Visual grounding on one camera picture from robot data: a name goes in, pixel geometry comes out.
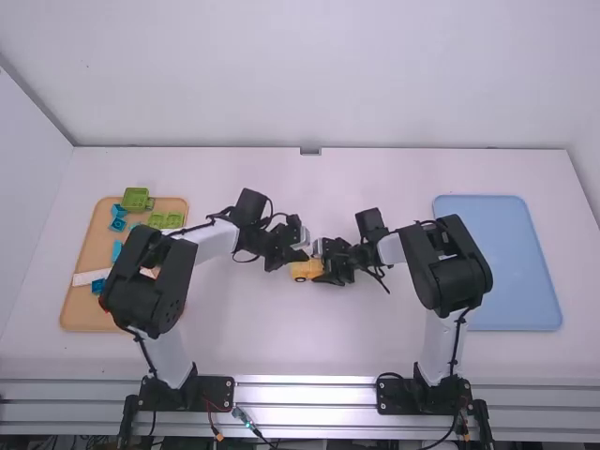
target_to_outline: orange tray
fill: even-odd
[[[125,230],[112,232],[108,228],[113,221],[111,208],[113,204],[120,202],[121,197],[106,197],[96,204],[75,266],[75,274],[111,267],[114,240],[118,239],[125,243],[129,236],[129,226],[136,222],[145,223],[148,220],[151,211],[140,214],[129,213],[124,217],[127,221]],[[188,218],[188,203],[178,197],[156,197],[153,211],[183,213],[185,224]],[[98,297],[92,294],[92,287],[89,284],[74,287],[70,282],[60,314],[60,326],[68,331],[120,331],[114,324],[112,316],[99,306]]]

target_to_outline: black mounting bracket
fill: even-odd
[[[414,365],[414,378],[383,378],[376,383],[377,412],[381,415],[454,415],[473,409],[471,383],[452,375],[429,386]]]
[[[179,389],[152,377],[143,377],[140,393],[127,396],[117,436],[117,448],[128,448],[133,419],[138,411],[226,413],[233,409],[233,377],[197,375],[196,365]]]
[[[156,378],[144,377],[138,395],[138,411],[192,411],[217,413],[233,408],[232,377],[193,375],[180,389],[171,389]]]

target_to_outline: light blue mat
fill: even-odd
[[[494,286],[470,330],[554,331],[563,315],[527,204],[511,195],[441,195],[436,218],[458,214],[491,267]]]

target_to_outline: green block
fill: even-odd
[[[184,226],[183,213],[169,213],[165,219],[164,228],[181,228]]]
[[[152,228],[158,228],[159,230],[162,228],[166,228],[165,224],[165,215],[160,213],[152,213],[148,218],[146,224]]]
[[[123,194],[121,206],[130,213],[142,213],[146,209],[148,189],[146,187],[128,187]]]
[[[154,209],[155,200],[154,197],[148,197],[148,200],[146,200],[146,211],[152,211]]]

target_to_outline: white wall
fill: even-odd
[[[595,0],[0,1],[79,144],[567,147],[600,218]]]
[[[0,67],[0,331],[21,288],[72,150]]]

